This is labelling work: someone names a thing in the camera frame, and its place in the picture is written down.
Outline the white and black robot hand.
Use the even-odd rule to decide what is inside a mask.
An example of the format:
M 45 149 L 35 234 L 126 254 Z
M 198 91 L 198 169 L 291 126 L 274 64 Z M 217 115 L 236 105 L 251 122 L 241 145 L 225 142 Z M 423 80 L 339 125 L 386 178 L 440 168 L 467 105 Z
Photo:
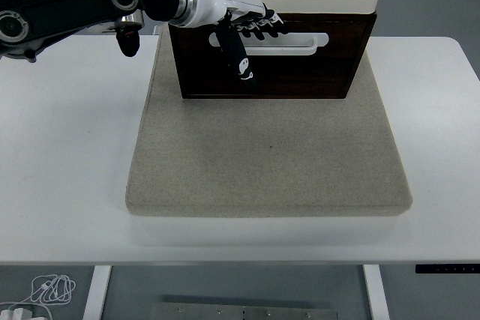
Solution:
M 250 89 L 257 79 L 241 36 L 264 40 L 265 35 L 286 34 L 284 21 L 262 0 L 189 0 L 185 28 L 211 25 L 226 61 L 236 76 Z

